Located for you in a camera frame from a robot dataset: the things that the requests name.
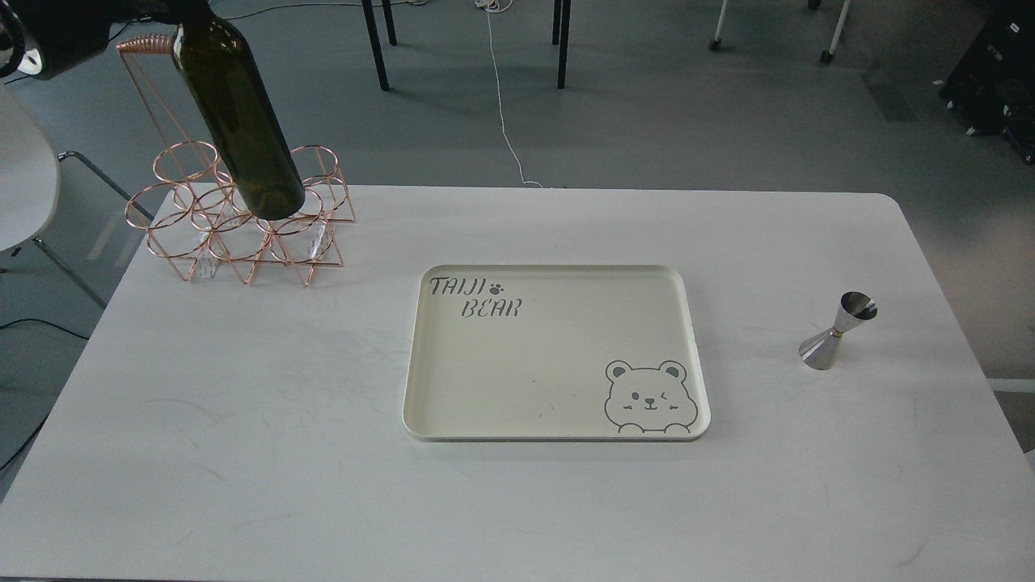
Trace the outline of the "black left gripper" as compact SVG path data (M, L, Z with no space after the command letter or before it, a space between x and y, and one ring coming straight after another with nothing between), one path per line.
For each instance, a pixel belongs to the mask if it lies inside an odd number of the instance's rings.
M208 1L122 1L121 6L132 19L152 19L158 23L173 23L173 25L198 19L207 21L212 14Z

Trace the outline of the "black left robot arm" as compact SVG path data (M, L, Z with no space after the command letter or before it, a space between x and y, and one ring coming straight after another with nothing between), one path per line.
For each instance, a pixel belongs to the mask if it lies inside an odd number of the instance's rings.
M211 14L207 1L2 1L2 70L54 78L103 52L111 26L151 19L180 25Z

